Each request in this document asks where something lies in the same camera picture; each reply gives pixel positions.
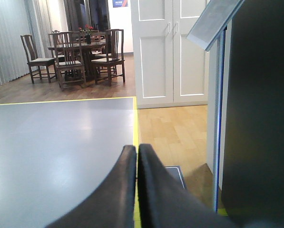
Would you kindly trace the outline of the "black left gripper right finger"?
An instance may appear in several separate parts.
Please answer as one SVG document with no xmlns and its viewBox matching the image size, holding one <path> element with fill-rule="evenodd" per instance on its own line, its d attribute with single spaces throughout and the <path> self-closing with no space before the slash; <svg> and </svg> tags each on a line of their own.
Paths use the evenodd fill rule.
<svg viewBox="0 0 284 228">
<path fill-rule="evenodd" d="M 202 204 L 165 169 L 150 144 L 138 150 L 137 189 L 144 228 L 234 228 Z"/>
</svg>

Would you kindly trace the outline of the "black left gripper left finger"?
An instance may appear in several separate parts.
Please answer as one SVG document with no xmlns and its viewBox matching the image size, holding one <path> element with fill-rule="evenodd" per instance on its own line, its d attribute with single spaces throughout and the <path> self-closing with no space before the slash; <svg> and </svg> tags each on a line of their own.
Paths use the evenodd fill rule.
<svg viewBox="0 0 284 228">
<path fill-rule="evenodd" d="M 136 184 L 135 146 L 125 145 L 101 184 L 48 228 L 133 228 Z"/>
</svg>

